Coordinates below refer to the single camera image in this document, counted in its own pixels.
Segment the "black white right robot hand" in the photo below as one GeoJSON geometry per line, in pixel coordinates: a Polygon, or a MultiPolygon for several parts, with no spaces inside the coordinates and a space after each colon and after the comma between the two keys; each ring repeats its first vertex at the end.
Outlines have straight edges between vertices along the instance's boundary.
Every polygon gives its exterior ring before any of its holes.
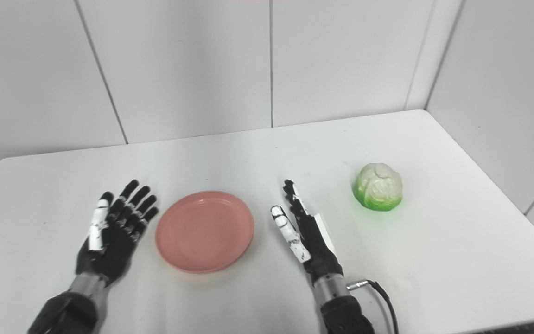
{"type": "Polygon", "coordinates": [[[321,231],[320,216],[310,214],[292,180],[284,180],[283,191],[289,210],[295,218],[293,224],[281,206],[271,207],[270,212],[278,230],[288,243],[295,258],[301,262],[312,284],[318,279],[343,275],[343,268],[321,231]]]}

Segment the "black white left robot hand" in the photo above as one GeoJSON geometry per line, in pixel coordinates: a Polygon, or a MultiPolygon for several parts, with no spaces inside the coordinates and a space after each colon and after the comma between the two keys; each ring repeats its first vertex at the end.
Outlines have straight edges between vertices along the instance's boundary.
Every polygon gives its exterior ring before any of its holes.
{"type": "Polygon", "coordinates": [[[102,211],[101,249],[92,249],[86,238],[77,254],[76,275],[98,275],[106,287],[125,275],[139,241],[159,213],[157,197],[150,191],[134,179],[118,197],[111,192],[101,196],[99,203],[107,206],[102,211]]]}

